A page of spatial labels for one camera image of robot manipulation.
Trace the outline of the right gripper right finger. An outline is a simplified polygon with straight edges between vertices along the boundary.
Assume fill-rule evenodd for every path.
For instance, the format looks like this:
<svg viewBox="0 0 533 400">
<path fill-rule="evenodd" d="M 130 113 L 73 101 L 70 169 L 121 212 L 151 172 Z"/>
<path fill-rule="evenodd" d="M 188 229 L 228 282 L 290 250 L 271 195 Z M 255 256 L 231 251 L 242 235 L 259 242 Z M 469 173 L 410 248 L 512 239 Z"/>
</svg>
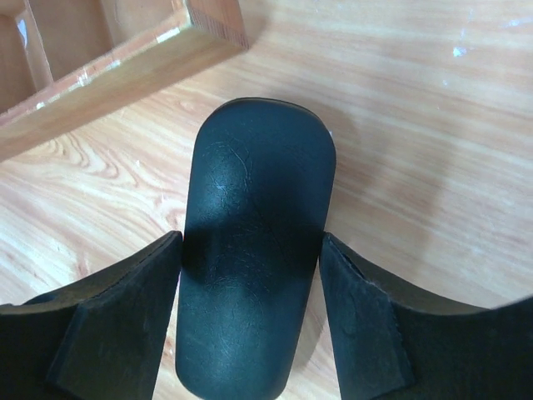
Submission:
<svg viewBox="0 0 533 400">
<path fill-rule="evenodd" d="M 320 274 L 342 398 L 531 398 L 530 298 L 495 308 L 454 301 L 332 234 Z"/>
</svg>

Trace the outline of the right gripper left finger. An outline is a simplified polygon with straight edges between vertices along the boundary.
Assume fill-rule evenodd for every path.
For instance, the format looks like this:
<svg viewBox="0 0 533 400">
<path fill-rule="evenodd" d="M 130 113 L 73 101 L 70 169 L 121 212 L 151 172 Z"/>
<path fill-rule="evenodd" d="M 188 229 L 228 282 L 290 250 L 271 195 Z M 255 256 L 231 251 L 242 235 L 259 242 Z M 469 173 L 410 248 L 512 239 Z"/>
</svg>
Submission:
<svg viewBox="0 0 533 400">
<path fill-rule="evenodd" d="M 150 399 L 182 235 L 27 302 L 1 306 L 3 399 Z"/>
</svg>

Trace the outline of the wooden divided organizer tray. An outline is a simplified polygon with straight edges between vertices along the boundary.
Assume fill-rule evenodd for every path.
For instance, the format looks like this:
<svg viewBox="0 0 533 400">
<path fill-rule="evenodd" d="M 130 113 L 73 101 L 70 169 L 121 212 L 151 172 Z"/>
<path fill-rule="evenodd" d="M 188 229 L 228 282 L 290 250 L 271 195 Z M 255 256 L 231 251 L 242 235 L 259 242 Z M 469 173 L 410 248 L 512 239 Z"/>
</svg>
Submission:
<svg viewBox="0 0 533 400">
<path fill-rule="evenodd" d="M 236 1 L 4 1 L 1 158 L 71 132 L 247 45 Z"/>
</svg>

